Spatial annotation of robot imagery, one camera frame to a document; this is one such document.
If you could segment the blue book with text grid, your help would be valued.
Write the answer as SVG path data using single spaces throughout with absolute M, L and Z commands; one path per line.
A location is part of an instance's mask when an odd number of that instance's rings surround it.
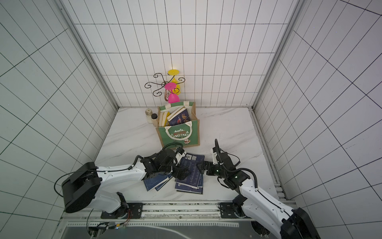
M 176 179 L 175 182 L 190 186 L 192 188 L 203 186 L 203 175 L 200 174 L 198 168 L 201 168 L 200 163 L 204 160 L 204 155 L 187 153 L 186 156 L 181 159 L 180 163 L 181 166 L 187 166 L 191 174 L 185 180 Z

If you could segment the blue book with label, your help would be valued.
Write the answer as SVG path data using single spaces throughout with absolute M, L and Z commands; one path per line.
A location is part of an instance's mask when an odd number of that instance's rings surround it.
M 155 187 L 157 187 L 161 183 L 165 182 L 167 178 L 168 178 L 168 175 L 159 174 L 156 177 L 143 180 L 146 191 L 154 190 Z

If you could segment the burlap Christmas canvas bag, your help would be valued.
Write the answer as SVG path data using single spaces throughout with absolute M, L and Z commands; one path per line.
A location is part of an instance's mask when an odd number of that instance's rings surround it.
M 177 125 L 161 126 L 160 121 L 166 116 L 181 109 L 187 110 L 190 120 Z M 199 146 L 200 141 L 200 120 L 196 115 L 195 102 L 177 102 L 158 107 L 158 126 L 155 127 L 162 146 L 172 142 L 181 143 L 184 147 Z

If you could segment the dark blue portrait book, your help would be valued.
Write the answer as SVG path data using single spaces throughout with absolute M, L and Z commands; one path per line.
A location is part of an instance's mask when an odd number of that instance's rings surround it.
M 181 112 L 179 112 L 175 117 L 173 117 L 169 123 L 170 123 L 170 126 L 175 126 L 175 125 L 179 125 L 179 124 L 183 124 L 183 123 L 186 123 L 188 121 L 190 121 L 190 115 L 189 115 L 189 112 L 188 110 L 185 108 L 184 110 L 182 110 Z

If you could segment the dark bottom book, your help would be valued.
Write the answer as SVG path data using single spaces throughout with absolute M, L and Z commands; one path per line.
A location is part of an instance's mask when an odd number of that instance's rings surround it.
M 176 109 L 173 113 L 168 115 L 167 120 L 170 121 L 173 117 L 175 117 L 179 112 L 181 112 L 184 109 L 185 109 L 185 107 L 180 107 L 180 108 Z

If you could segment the yellow book with barcode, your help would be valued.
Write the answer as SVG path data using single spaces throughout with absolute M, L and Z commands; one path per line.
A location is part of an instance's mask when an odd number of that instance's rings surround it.
M 169 126 L 169 116 L 171 114 L 169 112 L 164 112 L 164 121 L 163 121 L 163 126 Z

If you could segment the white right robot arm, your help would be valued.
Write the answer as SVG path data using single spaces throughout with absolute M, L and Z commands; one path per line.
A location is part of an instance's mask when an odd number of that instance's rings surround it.
M 249 217 L 278 239 L 319 239 L 312 219 L 302 208 L 293 209 L 258 186 L 256 174 L 237 168 L 229 153 L 214 141 L 213 161 L 204 162 L 201 170 L 208 176 L 223 179 L 223 186 L 238 193 L 232 201 L 238 217 Z

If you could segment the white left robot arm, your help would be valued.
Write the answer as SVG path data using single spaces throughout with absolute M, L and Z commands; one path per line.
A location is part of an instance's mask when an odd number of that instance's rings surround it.
M 159 175 L 183 180 L 190 174 L 188 168 L 179 163 L 185 155 L 183 145 L 172 142 L 151 156 L 136 156 L 132 164 L 105 167 L 96 166 L 93 162 L 85 163 L 78 170 L 59 177 L 62 182 L 59 196 L 64 200 L 64 211 L 71 214 L 91 208 L 119 217 L 128 204 L 122 193 L 107 192 L 108 187 Z

